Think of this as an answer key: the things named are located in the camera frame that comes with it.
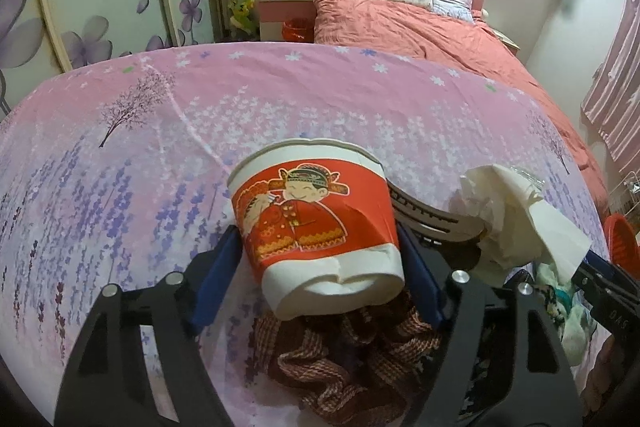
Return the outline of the coral red duvet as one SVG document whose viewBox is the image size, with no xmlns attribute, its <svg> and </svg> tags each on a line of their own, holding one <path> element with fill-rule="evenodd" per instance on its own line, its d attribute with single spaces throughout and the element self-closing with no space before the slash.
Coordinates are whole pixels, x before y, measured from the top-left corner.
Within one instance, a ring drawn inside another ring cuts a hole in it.
<svg viewBox="0 0 640 427">
<path fill-rule="evenodd" d="M 472 13 L 471 23 L 422 6 L 390 0 L 314 0 L 314 41 L 356 46 L 472 72 L 520 89 L 543 109 L 572 154 L 599 215 L 608 214 L 608 191 L 596 158 L 551 95 Z"/>
</svg>

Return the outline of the red white paper cup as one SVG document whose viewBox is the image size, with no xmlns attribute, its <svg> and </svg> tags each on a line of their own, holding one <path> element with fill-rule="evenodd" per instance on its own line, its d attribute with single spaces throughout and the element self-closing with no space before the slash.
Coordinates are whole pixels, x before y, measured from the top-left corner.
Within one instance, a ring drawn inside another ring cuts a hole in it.
<svg viewBox="0 0 640 427">
<path fill-rule="evenodd" d="M 244 251 L 281 321 L 379 306 L 405 287 L 382 162 L 334 139 L 291 139 L 228 178 Z"/>
</svg>

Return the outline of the orange plastic laundry basket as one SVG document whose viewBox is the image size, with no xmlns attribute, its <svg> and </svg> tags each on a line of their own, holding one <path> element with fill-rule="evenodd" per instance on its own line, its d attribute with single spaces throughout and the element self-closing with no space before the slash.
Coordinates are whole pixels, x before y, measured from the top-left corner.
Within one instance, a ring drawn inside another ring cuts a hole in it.
<svg viewBox="0 0 640 427">
<path fill-rule="evenodd" d="M 618 265 L 638 280 L 639 245 L 629 222 L 619 213 L 613 213 L 605 219 L 603 230 L 613 265 Z"/>
</svg>

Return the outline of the small red bin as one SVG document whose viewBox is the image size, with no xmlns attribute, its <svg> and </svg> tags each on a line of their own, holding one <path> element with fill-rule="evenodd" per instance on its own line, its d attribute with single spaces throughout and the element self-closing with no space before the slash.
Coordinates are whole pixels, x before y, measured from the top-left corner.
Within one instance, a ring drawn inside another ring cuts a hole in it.
<svg viewBox="0 0 640 427">
<path fill-rule="evenodd" d="M 313 43 L 314 20 L 309 18 L 285 20 L 282 23 L 281 35 L 286 42 Z"/>
</svg>

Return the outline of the light green sock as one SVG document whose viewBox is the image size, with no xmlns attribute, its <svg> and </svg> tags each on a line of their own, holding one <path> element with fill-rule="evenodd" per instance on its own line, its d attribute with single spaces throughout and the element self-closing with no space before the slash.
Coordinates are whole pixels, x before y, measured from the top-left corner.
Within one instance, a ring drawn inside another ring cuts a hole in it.
<svg viewBox="0 0 640 427">
<path fill-rule="evenodd" d="M 544 303 L 571 367 L 582 363 L 596 330 L 582 293 L 573 283 L 561 283 L 556 266 L 538 263 L 535 288 Z"/>
</svg>

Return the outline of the red plaid scrunchie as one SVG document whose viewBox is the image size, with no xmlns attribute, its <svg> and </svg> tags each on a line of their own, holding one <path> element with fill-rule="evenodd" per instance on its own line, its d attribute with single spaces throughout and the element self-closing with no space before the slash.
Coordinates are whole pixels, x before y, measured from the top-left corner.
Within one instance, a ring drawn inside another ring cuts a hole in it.
<svg viewBox="0 0 640 427">
<path fill-rule="evenodd" d="M 409 291 L 345 314 L 254 321 L 257 368 L 331 426 L 385 426 L 431 388 L 442 334 Z"/>
</svg>

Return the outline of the pink striped curtain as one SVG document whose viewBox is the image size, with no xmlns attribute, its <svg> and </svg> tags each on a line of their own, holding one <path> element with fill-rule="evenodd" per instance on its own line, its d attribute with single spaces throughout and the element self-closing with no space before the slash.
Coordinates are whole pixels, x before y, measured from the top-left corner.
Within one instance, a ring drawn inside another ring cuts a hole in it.
<svg viewBox="0 0 640 427">
<path fill-rule="evenodd" d="M 639 0 L 626 0 L 608 55 L 582 101 L 582 115 L 600 135 L 620 176 L 639 171 L 639 48 Z"/>
</svg>

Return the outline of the pink white nightstand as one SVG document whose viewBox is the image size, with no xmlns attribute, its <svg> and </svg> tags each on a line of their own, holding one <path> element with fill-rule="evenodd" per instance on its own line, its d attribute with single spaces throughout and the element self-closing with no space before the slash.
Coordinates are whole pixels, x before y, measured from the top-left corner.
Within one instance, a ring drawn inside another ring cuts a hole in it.
<svg viewBox="0 0 640 427">
<path fill-rule="evenodd" d="M 314 40 L 314 0 L 257 0 L 255 9 L 260 40 L 283 41 L 283 26 L 294 23 L 307 33 L 306 41 Z"/>
</svg>

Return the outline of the right bedside table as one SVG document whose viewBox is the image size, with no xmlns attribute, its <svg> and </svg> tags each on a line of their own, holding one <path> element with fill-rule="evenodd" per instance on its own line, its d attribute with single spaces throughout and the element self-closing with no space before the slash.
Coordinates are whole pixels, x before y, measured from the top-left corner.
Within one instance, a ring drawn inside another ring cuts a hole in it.
<svg viewBox="0 0 640 427">
<path fill-rule="evenodd" d="M 496 28 L 492 28 L 492 32 L 514 56 L 518 55 L 520 47 L 511 38 Z"/>
</svg>

